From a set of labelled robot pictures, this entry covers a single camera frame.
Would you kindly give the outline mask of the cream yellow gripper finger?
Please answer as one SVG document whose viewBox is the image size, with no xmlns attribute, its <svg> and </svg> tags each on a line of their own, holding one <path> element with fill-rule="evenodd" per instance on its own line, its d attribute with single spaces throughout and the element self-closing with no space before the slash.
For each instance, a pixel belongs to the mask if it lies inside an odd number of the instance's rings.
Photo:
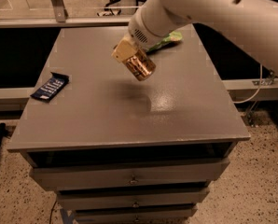
<svg viewBox="0 0 278 224">
<path fill-rule="evenodd" d="M 124 36 L 112 52 L 112 57 L 122 63 L 137 53 L 139 47 L 131 36 Z"/>
</svg>

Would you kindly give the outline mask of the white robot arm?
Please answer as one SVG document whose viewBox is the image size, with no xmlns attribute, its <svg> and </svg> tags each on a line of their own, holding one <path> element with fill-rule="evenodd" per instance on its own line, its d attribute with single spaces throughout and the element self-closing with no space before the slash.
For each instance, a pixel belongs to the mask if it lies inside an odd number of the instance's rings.
<svg viewBox="0 0 278 224">
<path fill-rule="evenodd" d="M 219 32 L 278 76 L 278 3 L 272 0 L 146 0 L 112 56 L 122 63 L 191 23 Z"/>
</svg>

